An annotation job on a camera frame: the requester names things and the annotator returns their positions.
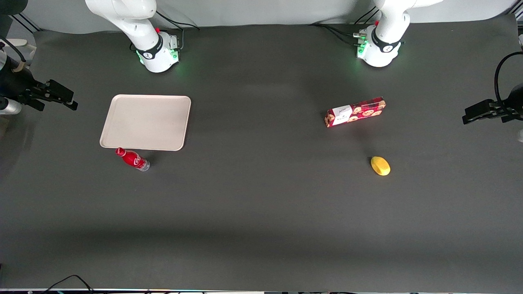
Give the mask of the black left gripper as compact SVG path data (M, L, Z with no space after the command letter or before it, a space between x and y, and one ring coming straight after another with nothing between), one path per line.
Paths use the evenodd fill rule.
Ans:
M498 86L495 86L495 95L497 102L502 108L502 123L507 123L512 120L523 120L523 84L515 86L508 98L501 99L499 95ZM479 118L495 118L497 115L497 102L493 99L486 99L482 102L478 102L465 109L465 115L463 116L463 124L477 121Z

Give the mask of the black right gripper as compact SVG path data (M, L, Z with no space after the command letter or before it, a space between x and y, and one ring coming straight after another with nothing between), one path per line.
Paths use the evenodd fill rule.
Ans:
M73 91L55 80L49 80L46 83L37 81L25 67L21 71L15 72L18 65L19 62L10 57L1 58L1 97L30 106L37 111L43 111L45 104L40 100L45 99L45 89L47 89L48 94L57 99L57 102L73 111L77 110L78 103L73 99Z

